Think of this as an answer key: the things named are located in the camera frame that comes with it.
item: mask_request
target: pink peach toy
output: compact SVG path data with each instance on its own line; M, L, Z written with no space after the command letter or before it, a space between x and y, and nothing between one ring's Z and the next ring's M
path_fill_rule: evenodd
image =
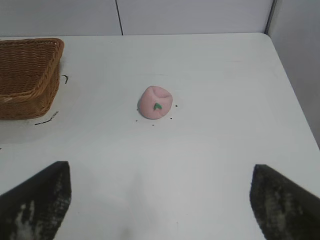
M149 86L139 101L139 111L147 119L160 119L171 109L172 95L159 86Z

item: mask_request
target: black marker line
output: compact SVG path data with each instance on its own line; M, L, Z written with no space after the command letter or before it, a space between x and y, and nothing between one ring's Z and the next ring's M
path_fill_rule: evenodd
M64 83L64 84L67 84L69 77L68 77L67 75L61 75L61 76L64 76L64 77L66 78L66 80L65 80L65 83Z
M36 124L34 124L34 125L46 124L46 123L52 121L52 119L54 119L54 117L55 117L58 113L59 113L59 112L56 111L49 120L43 121L43 122L39 122L39 123L36 123Z
M46 124L46 123L48 123L50 121L52 121L52 119L49 119L48 121L43 121L43 122L36 123L35 125Z

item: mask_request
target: brown woven basket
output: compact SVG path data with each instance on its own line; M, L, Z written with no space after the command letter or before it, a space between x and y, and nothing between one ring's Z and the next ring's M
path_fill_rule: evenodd
M57 38L0 41L0 119L47 113L58 91L63 50Z

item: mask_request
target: white tabletop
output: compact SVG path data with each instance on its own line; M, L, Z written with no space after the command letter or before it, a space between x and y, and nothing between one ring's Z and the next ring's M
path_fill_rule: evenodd
M319 149L268 36L61 39L69 80L49 113L0 121L0 193L69 161L57 240L263 240L255 164L320 196ZM159 120L137 111L150 85L173 95Z

